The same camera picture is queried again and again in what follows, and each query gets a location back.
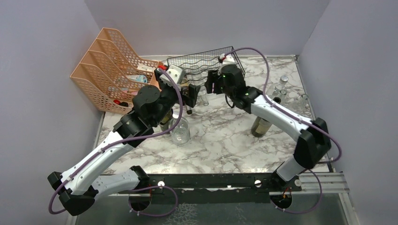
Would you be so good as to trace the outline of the clear tall glass bottle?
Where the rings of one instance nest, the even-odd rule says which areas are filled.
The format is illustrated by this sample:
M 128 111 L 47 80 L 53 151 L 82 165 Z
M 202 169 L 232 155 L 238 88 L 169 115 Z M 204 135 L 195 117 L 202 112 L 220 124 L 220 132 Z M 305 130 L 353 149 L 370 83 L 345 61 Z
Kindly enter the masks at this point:
M 198 105 L 208 106 L 209 101 L 207 98 L 207 90 L 204 86 L 206 81 L 206 76 L 203 73 L 200 73 L 196 75 L 196 79 L 198 80 L 196 81 L 196 84 L 200 86 L 200 90 L 198 93 Z

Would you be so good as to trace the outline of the green labelled wine bottle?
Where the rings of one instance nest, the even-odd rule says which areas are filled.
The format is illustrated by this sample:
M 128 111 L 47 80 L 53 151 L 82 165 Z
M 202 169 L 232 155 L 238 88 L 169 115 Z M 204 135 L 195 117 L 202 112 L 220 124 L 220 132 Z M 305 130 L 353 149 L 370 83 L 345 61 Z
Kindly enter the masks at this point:
M 181 86 L 181 94 L 183 97 L 183 104 L 188 115 L 192 114 L 193 111 L 193 99 L 190 96 L 189 82 L 187 78 L 183 78 L 180 86 Z

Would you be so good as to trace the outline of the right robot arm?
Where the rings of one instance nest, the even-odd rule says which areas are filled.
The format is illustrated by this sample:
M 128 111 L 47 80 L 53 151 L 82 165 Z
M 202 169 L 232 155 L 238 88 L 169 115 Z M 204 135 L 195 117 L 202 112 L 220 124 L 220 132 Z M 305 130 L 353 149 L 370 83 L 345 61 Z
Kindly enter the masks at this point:
M 235 107 L 267 120 L 296 141 L 293 155 L 273 172 L 271 186 L 275 190 L 284 190 L 296 175 L 314 168 L 331 149 L 323 119 L 295 114 L 265 97 L 259 89 L 247 86 L 242 70 L 235 64 L 208 71 L 205 87 L 208 94 L 224 94 Z

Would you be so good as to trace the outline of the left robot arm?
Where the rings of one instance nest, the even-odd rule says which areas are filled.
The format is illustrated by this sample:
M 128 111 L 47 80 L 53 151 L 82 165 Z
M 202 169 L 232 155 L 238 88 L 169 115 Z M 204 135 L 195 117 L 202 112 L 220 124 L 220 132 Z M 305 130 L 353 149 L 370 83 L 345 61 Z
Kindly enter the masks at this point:
M 153 129 L 160 125 L 175 104 L 182 106 L 187 102 L 181 86 L 185 76 L 183 69 L 159 67 L 155 75 L 159 86 L 141 88 L 133 98 L 133 108 L 121 117 L 101 144 L 70 169 L 48 176 L 54 189 L 48 204 L 50 214 L 57 214 L 53 209 L 55 199 L 62 204 L 62 211 L 77 216 L 102 197 L 124 190 L 140 193 L 149 188 L 149 178 L 140 166 L 116 175 L 104 176 L 103 172 L 144 140 L 171 132 L 181 121 L 182 115 L 179 114 L 167 130 L 154 132 Z

